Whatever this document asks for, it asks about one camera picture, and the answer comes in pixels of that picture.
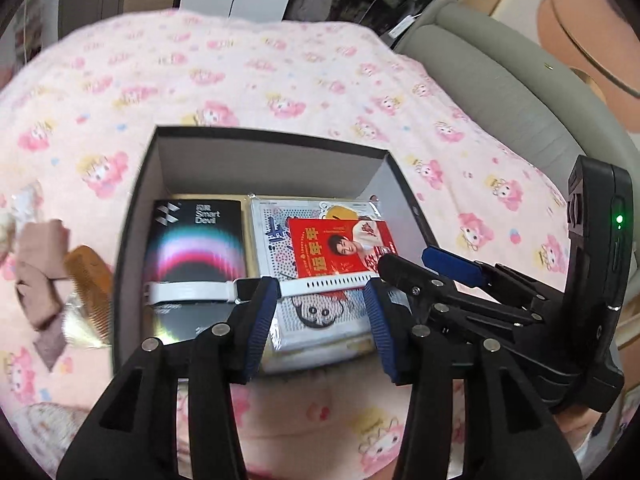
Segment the white smartwatch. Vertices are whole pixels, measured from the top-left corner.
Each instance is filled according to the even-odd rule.
[[[352,272],[351,274],[332,274],[315,276],[280,283],[280,297],[304,296],[362,288],[371,278],[377,278],[375,272]],[[226,303],[244,303],[254,296],[260,278],[241,278],[232,282],[175,282],[145,284],[146,304],[180,303],[182,301],[225,301]]]

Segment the red card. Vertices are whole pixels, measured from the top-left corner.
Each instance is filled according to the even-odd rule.
[[[387,253],[398,254],[386,222],[289,219],[298,276],[327,276],[371,270]]]

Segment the watch face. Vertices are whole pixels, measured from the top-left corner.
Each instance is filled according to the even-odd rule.
[[[244,278],[236,280],[236,298],[239,303],[245,301],[251,301],[255,294],[255,289],[258,288],[260,278]]]

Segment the wooden comb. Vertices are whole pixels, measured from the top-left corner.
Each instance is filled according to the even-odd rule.
[[[65,257],[65,269],[76,286],[86,317],[100,339],[107,343],[111,319],[111,269],[91,248],[79,246]]]

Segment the smart devil logo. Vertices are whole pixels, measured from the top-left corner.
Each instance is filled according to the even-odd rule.
[[[178,221],[175,216],[171,215],[171,213],[180,211],[180,208],[177,205],[174,205],[171,202],[167,202],[166,206],[161,205],[160,207],[158,207],[158,211],[164,213],[164,216],[159,216],[158,218],[156,218],[156,222],[167,226],[169,224],[175,224]]]

